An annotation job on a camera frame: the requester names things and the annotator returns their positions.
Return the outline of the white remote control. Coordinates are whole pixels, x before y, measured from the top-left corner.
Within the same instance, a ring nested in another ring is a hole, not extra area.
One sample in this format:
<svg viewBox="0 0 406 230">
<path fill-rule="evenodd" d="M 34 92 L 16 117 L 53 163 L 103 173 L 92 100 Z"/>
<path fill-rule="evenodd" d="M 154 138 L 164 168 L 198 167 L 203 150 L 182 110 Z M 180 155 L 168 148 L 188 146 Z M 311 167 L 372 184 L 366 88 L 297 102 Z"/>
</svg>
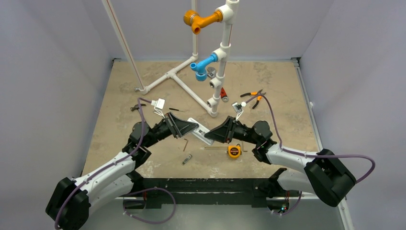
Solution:
<svg viewBox="0 0 406 230">
<path fill-rule="evenodd" d="M 206 145 L 211 146 L 213 145 L 214 141 L 212 139 L 206 138 L 204 135 L 208 133 L 210 130 L 203 126 L 201 123 L 196 121 L 195 119 L 189 117 L 187 119 L 188 122 L 196 123 L 198 127 L 192 131 L 192 134 L 195 135 L 198 139 L 204 142 Z"/>
</svg>

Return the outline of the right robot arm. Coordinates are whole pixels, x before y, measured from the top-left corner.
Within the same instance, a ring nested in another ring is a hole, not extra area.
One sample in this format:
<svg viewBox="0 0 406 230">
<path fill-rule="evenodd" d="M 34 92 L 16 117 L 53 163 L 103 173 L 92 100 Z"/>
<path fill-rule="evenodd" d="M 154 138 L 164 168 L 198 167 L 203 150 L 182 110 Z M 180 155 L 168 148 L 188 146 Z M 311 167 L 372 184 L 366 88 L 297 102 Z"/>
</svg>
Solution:
<svg viewBox="0 0 406 230">
<path fill-rule="evenodd" d="M 266 121 L 257 121 L 248 127 L 228 116 L 204 136 L 220 143 L 237 139 L 255 144 L 252 153 L 258 161 L 279 165 L 266 183 L 257 185 L 268 197 L 296 190 L 312 193 L 328 206 L 336 207 L 356 184 L 354 175 L 328 149 L 310 153 L 299 151 L 297 155 L 292 150 L 283 150 L 271 139 L 272 132 Z"/>
</svg>

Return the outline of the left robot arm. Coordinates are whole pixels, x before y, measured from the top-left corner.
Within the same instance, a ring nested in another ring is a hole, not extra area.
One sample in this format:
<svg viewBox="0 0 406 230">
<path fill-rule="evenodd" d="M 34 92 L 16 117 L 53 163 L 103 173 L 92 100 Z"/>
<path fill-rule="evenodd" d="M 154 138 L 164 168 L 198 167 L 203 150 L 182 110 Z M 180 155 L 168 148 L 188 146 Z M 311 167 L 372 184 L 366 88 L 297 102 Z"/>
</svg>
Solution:
<svg viewBox="0 0 406 230">
<path fill-rule="evenodd" d="M 153 127 L 144 119 L 135 123 L 127 144 L 111 160 L 84 176 L 65 177 L 57 183 L 45 209 L 54 220 L 55 229 L 78 230 L 109 199 L 139 195 L 143 183 L 129 175 L 150 157 L 148 148 L 170 136 L 183 137 L 197 128 L 197 122 L 182 120 L 171 112 Z"/>
</svg>

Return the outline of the yellow tape measure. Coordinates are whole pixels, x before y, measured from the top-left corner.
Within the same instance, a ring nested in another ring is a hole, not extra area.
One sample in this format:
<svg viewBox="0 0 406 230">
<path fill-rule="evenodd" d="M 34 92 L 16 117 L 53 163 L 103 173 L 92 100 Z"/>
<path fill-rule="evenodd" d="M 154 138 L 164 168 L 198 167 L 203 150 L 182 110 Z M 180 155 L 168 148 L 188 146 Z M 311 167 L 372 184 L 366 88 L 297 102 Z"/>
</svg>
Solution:
<svg viewBox="0 0 406 230">
<path fill-rule="evenodd" d="M 228 156 L 232 159 L 237 159 L 242 154 L 242 149 L 240 144 L 236 145 L 228 145 L 228 146 L 206 146 L 204 147 L 205 150 L 216 150 L 216 149 L 225 149 Z"/>
</svg>

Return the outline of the silver battery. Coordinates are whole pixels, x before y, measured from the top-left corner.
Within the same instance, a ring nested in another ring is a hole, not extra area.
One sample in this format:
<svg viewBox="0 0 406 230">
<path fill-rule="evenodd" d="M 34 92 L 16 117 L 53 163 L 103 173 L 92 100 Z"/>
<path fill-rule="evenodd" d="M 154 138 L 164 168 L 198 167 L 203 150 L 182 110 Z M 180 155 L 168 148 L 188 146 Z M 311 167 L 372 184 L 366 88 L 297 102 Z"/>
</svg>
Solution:
<svg viewBox="0 0 406 230">
<path fill-rule="evenodd" d="M 182 165 L 185 165 L 188 161 L 190 161 L 192 159 L 192 155 L 189 154 L 183 161 L 182 161 Z"/>
</svg>

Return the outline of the red adjustable wrench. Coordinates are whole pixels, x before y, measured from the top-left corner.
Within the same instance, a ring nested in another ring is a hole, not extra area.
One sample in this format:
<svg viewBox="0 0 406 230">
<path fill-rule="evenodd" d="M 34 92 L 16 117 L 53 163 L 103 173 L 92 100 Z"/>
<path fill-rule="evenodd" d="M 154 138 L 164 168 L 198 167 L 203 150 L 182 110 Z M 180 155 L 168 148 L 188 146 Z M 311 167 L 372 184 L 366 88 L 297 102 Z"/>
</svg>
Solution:
<svg viewBox="0 0 406 230">
<path fill-rule="evenodd" d="M 221 91 L 220 91 L 220 97 L 221 97 L 221 100 L 223 102 L 228 102 L 229 101 L 229 98 L 228 98 L 228 96 L 226 94 L 226 91 L 224 90 L 223 87 L 221 88 Z"/>
</svg>

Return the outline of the black hammer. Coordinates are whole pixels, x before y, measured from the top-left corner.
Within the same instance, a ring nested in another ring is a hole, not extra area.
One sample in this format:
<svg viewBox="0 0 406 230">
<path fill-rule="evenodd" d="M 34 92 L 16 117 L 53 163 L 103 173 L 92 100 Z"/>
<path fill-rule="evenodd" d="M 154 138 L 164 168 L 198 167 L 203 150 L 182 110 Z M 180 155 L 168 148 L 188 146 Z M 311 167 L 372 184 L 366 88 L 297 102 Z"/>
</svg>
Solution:
<svg viewBox="0 0 406 230">
<path fill-rule="evenodd" d="M 130 110 L 133 112 L 135 110 L 139 110 L 139 108 L 142 107 L 142 106 L 146 106 L 146 104 L 145 103 L 136 104 L 133 107 L 131 107 Z"/>
</svg>

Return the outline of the blue pipe fitting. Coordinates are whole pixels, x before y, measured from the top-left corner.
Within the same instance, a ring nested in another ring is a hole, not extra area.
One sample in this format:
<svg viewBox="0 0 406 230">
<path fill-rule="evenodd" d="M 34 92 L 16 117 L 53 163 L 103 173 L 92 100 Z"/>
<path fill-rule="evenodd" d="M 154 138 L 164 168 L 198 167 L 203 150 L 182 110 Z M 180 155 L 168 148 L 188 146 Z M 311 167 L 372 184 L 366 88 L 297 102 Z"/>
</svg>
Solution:
<svg viewBox="0 0 406 230">
<path fill-rule="evenodd" d="M 198 62 L 191 63 L 190 68 L 195 72 L 195 77 L 197 81 L 205 81 L 207 78 L 206 67 L 218 61 L 218 56 L 215 53 L 212 53 L 208 58 Z"/>
</svg>

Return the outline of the silver pipe clamp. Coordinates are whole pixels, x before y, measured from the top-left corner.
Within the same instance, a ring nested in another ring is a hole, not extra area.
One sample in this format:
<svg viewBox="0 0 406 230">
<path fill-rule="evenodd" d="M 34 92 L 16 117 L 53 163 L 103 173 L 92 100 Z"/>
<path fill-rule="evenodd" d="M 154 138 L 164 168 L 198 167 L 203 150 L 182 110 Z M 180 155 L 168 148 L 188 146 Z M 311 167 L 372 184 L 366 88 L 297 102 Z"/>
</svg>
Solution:
<svg viewBox="0 0 406 230">
<path fill-rule="evenodd" d="M 216 69 L 214 67 L 207 67 L 206 72 L 208 78 L 213 79 L 216 77 Z"/>
</svg>

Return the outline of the black base bar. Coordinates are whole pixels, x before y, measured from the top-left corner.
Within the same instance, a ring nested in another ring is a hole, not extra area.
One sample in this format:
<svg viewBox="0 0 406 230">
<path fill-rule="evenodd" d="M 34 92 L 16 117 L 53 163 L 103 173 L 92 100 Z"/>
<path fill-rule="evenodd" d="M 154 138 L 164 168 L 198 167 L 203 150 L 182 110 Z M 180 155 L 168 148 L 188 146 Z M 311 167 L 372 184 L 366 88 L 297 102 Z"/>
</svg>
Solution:
<svg viewBox="0 0 406 230">
<path fill-rule="evenodd" d="M 287 210 L 299 197 L 295 190 L 277 185 L 279 169 L 270 178 L 144 178 L 128 174 L 132 188 L 123 197 L 123 206 L 131 209 L 160 209 L 162 205 L 246 205 Z"/>
</svg>

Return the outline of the orange pipe fitting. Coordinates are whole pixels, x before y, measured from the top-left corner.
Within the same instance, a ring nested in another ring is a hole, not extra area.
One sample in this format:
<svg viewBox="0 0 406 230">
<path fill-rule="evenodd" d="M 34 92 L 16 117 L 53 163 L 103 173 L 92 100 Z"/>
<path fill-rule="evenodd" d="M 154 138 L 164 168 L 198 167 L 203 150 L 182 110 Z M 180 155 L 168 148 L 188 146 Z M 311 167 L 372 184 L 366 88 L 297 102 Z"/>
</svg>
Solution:
<svg viewBox="0 0 406 230">
<path fill-rule="evenodd" d="M 198 35 L 200 31 L 216 22 L 223 20 L 223 14 L 221 11 L 216 10 L 213 14 L 207 17 L 201 17 L 196 11 L 189 10 L 183 16 L 183 21 L 186 25 L 191 27 L 192 32 Z"/>
</svg>

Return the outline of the red handled cutter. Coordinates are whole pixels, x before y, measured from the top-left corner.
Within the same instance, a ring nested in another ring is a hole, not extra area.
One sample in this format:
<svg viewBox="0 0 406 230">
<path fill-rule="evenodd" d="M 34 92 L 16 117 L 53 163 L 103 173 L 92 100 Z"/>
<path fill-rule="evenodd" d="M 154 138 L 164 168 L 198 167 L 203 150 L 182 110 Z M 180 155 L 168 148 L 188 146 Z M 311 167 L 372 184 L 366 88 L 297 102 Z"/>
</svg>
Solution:
<svg viewBox="0 0 406 230">
<path fill-rule="evenodd" d="M 262 96 L 258 96 L 258 97 L 256 98 L 256 102 L 255 102 L 255 104 L 252 106 L 252 109 L 255 109 L 255 108 L 258 106 L 258 104 L 259 104 L 259 102 L 260 102 L 261 99 L 262 99 Z"/>
</svg>

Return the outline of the orange handled pliers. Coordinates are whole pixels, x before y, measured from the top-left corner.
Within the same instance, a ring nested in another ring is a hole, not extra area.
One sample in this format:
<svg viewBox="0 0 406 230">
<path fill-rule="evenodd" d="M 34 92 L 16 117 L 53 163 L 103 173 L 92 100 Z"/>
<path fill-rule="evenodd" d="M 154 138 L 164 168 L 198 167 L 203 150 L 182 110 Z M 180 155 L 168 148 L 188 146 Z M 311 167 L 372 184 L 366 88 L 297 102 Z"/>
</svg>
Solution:
<svg viewBox="0 0 406 230">
<path fill-rule="evenodd" d="M 262 92 L 262 91 L 263 91 L 263 89 L 261 89 L 261 90 L 259 90 L 257 92 L 247 92 L 247 93 L 241 94 L 240 97 L 245 97 L 245 96 L 259 96 L 259 97 L 261 97 L 262 95 L 266 94 L 265 92 Z"/>
</svg>

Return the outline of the white PVC pipe frame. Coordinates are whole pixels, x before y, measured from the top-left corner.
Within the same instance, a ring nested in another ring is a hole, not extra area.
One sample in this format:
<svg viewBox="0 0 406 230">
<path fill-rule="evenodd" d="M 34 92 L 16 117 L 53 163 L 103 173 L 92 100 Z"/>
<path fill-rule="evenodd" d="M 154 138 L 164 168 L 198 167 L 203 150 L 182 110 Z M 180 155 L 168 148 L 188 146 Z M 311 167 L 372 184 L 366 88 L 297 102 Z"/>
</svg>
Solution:
<svg viewBox="0 0 406 230">
<path fill-rule="evenodd" d="M 186 11 L 183 21 L 188 25 L 192 32 L 192 56 L 186 61 L 182 62 L 175 68 L 167 71 L 163 76 L 152 82 L 151 84 L 145 86 L 140 78 L 139 71 L 135 64 L 135 60 L 131 54 L 130 47 L 126 41 L 124 32 L 120 26 L 119 20 L 113 8 L 113 4 L 109 0 L 102 1 L 105 11 L 108 14 L 109 20 L 113 26 L 114 32 L 119 40 L 121 48 L 130 62 L 130 66 L 136 76 L 138 86 L 135 88 L 136 92 L 140 92 L 142 95 L 147 94 L 153 88 L 161 84 L 167 79 L 172 79 L 178 85 L 187 92 L 187 94 L 194 99 L 211 117 L 217 117 L 218 106 L 221 101 L 221 89 L 225 81 L 225 69 L 230 56 L 231 49 L 231 34 L 233 29 L 233 24 L 237 16 L 239 1 L 237 0 L 227 0 L 224 5 L 216 8 L 216 10 L 207 17 L 201 17 L 197 12 L 197 2 L 195 0 L 191 1 L 192 9 Z M 209 57 L 198 61 L 198 44 L 197 36 L 201 30 L 213 23 L 222 23 L 224 25 L 222 41 L 219 48 L 214 50 Z M 201 99 L 190 87 L 186 85 L 178 76 L 177 73 L 189 66 L 192 71 L 195 72 L 195 77 L 198 81 L 205 81 L 208 77 L 208 72 L 206 70 L 207 66 L 218 62 L 219 69 L 215 74 L 214 78 L 209 81 L 210 87 L 214 89 L 214 94 L 207 101 Z"/>
</svg>

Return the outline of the aluminium frame rail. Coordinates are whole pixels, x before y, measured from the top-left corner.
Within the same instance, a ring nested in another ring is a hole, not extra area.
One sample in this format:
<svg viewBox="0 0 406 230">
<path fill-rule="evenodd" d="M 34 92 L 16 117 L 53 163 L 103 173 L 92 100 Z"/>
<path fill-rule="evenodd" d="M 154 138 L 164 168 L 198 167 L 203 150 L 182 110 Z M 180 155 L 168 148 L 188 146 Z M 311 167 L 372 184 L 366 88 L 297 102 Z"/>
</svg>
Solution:
<svg viewBox="0 0 406 230">
<path fill-rule="evenodd" d="M 351 230 L 346 201 L 330 207 L 310 193 L 280 211 L 246 205 L 177 205 L 131 209 L 123 197 L 93 211 L 80 230 Z"/>
</svg>

